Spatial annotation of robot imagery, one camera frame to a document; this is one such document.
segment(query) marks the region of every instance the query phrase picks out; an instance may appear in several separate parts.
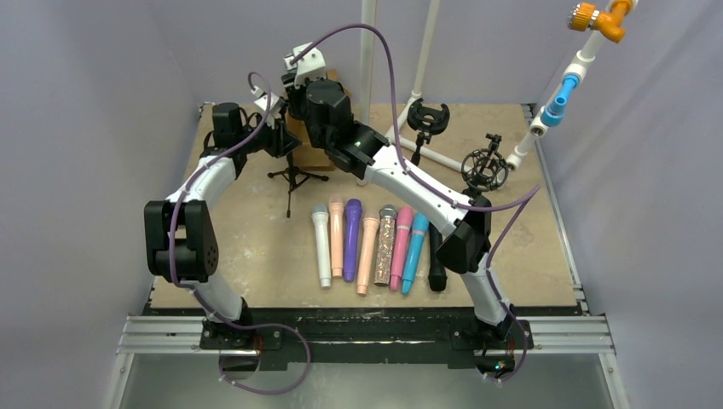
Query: peach microphone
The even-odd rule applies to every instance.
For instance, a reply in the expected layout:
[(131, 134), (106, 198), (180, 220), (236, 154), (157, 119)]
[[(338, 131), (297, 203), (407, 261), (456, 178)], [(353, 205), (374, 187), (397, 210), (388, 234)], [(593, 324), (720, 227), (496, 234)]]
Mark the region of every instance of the peach microphone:
[(344, 202), (341, 197), (333, 195), (329, 199), (329, 214), (331, 215), (331, 247), (332, 247), (332, 277), (340, 279), (344, 270)]
[(374, 257), (374, 241), (379, 229), (379, 216), (376, 211), (368, 211), (364, 215), (364, 233), (361, 238), (361, 256), (359, 268), (356, 272), (356, 294), (367, 295), (369, 276), (372, 274), (372, 259)]

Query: white pipe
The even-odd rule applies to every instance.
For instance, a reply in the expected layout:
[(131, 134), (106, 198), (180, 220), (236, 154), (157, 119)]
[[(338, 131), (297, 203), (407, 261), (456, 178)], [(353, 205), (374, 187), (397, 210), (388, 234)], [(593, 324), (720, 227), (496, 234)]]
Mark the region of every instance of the white pipe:
[[(429, 59), (429, 53), (431, 49), (431, 40), (434, 37), (434, 27), (437, 23), (437, 14), (439, 12), (439, 4), (440, 0), (431, 0), (429, 11), (427, 12), (427, 22), (425, 24), (425, 34), (422, 39), (422, 50), (419, 52), (419, 62), (417, 64), (417, 75), (414, 77), (414, 89), (412, 90), (412, 94), (409, 96), (409, 100), (407, 100), (407, 104), (404, 105), (404, 109), (402, 109), (402, 112), (399, 113), (399, 118), (396, 119), (396, 125), (399, 128), (399, 130), (402, 129), (402, 126), (407, 122), (407, 115), (409, 114), (409, 107), (412, 106), (412, 103), (417, 101), (419, 98), (422, 97), (422, 83), (425, 79), (425, 69), (427, 65), (427, 60)], [(394, 127), (391, 126), (385, 133), (386, 139), (388, 139), (390, 142), (394, 143)], [(400, 142), (403, 147), (415, 150), (417, 148), (417, 144), (415, 142), (410, 141), (409, 139), (403, 138), (400, 136)], [(444, 155), (441, 155), (440, 153), (436, 153), (432, 151), (431, 149), (427, 147), (422, 147), (419, 150), (419, 153), (421, 153), (422, 156), (425, 158), (431, 159), (435, 162), (438, 162), (439, 164), (443, 164), (444, 166), (447, 166), (448, 168), (460, 171), (462, 168), (462, 163), (458, 162), (456, 160), (453, 160), (451, 158), (448, 158)]]
[[(361, 0), (361, 22), (376, 26), (377, 0)], [(372, 70), (374, 67), (374, 34), (369, 30), (361, 30), (359, 63), (359, 120), (363, 124), (369, 124), (369, 109), (372, 103)]]
[(605, 37), (601, 32), (592, 32), (590, 38), (587, 39), (587, 42), (585, 42), (585, 45), (582, 46), (580, 50), (581, 57), (586, 60), (594, 60), (595, 55), (600, 51), (600, 47), (603, 46), (604, 42)]
[(422, 95), (422, 83), (425, 80), (425, 69), (427, 68), (427, 60), (431, 49), (431, 40), (434, 37), (434, 26), (437, 23), (437, 13), (439, 12), (440, 0), (431, 0), (429, 11), (427, 12), (427, 22), (425, 23), (425, 34), (422, 37), (422, 50), (419, 52), (419, 62), (417, 63), (417, 75), (414, 77), (414, 88), (412, 95)]
[[(593, 61), (595, 61), (595, 55), (600, 51), (600, 47), (602, 47), (605, 41), (605, 37), (600, 32), (594, 31), (590, 33), (590, 37), (585, 42), (585, 45), (582, 46), (580, 51), (575, 53), (572, 62), (565, 68), (563, 78), (570, 73), (574, 73), (580, 79), (581, 84), (585, 79), (587, 69), (593, 64)], [(560, 92), (560, 88), (561, 84), (559, 84), (555, 92), (550, 95), (546, 105), (550, 105), (552, 98)], [(540, 121), (540, 116), (544, 109), (544, 106), (540, 107), (540, 110), (529, 125), (527, 134), (525, 134), (520, 143), (515, 146), (512, 153), (507, 156), (506, 161), (510, 165), (511, 170), (516, 170), (520, 167), (524, 157), (527, 156), (529, 150), (535, 145), (535, 140), (542, 138), (547, 133), (547, 126)]]

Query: white microphone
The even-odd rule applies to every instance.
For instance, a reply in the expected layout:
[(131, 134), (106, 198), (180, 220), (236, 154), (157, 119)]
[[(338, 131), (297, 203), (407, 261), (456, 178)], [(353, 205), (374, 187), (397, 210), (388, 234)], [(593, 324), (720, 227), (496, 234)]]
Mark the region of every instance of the white microphone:
[(316, 260), (319, 263), (321, 288), (332, 287), (332, 266), (329, 261), (329, 212), (323, 204), (314, 206), (311, 220), (316, 231)]

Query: blue microphone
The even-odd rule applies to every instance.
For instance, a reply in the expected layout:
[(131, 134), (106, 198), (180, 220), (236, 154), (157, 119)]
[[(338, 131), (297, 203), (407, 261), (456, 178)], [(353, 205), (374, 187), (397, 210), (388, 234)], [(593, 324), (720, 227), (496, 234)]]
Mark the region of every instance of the blue microphone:
[(417, 213), (412, 223), (412, 239), (409, 243), (407, 261), (404, 263), (404, 273), (402, 274), (402, 295), (404, 296), (409, 294), (409, 290), (412, 289), (414, 277), (417, 275), (419, 255), (422, 253), (422, 245), (425, 242), (427, 230), (429, 230), (429, 220), (427, 220), (425, 215)]

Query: black tripod stand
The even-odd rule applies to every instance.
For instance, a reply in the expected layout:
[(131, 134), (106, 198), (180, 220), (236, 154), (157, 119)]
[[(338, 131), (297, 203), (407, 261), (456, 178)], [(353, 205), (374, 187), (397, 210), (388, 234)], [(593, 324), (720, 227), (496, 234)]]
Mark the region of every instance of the black tripod stand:
[[(286, 203), (286, 218), (290, 218), (292, 216), (292, 192), (298, 188), (301, 187), (301, 185), (304, 184), (304, 182), (308, 181), (309, 179), (319, 179), (320, 181), (328, 181), (329, 176), (321, 176), (321, 175), (315, 175), (313, 173), (304, 172), (303, 170), (300, 170), (298, 166), (293, 164), (293, 153), (288, 153), (286, 155), (286, 163), (288, 166), (284, 170), (279, 170), (278, 172), (269, 172), (267, 176), (269, 178), (274, 178), (275, 176), (284, 176), (284, 179), (289, 182), (289, 200)], [(303, 176), (304, 178), (301, 181), (297, 181), (297, 176)]]

